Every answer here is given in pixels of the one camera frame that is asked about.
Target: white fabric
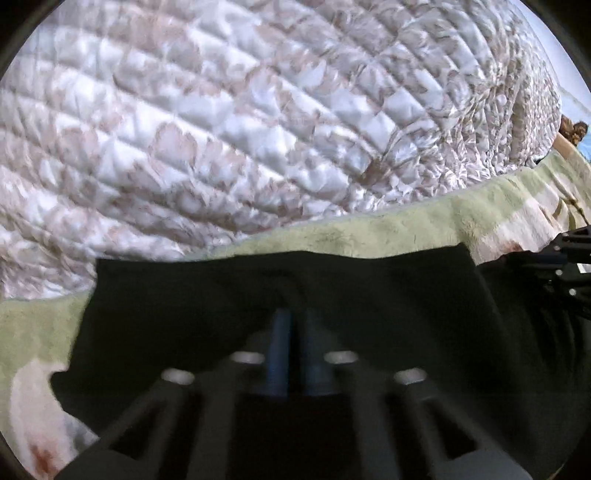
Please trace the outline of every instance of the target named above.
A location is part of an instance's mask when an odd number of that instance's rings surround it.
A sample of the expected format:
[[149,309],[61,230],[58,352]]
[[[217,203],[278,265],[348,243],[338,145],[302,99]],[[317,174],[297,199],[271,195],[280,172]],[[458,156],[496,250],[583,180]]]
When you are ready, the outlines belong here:
[[4,294],[461,189],[559,123],[506,0],[66,0],[0,83]]

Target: black cloth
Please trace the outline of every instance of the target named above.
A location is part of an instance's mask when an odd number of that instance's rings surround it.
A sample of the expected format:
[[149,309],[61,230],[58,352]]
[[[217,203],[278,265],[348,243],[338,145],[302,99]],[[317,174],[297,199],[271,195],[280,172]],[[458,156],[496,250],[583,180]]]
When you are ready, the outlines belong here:
[[199,372],[240,350],[278,307],[312,307],[341,343],[387,371],[420,367],[534,479],[591,417],[591,329],[540,302],[505,259],[466,247],[364,260],[308,252],[191,263],[99,261],[63,408],[97,433],[166,368]]

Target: quilted bedspread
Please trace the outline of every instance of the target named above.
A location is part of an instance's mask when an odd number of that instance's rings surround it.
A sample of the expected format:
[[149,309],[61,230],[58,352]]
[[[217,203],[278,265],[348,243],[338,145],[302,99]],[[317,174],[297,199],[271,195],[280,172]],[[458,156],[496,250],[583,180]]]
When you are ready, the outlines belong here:
[[4,296],[462,189],[559,123],[506,0],[66,0],[0,81]]

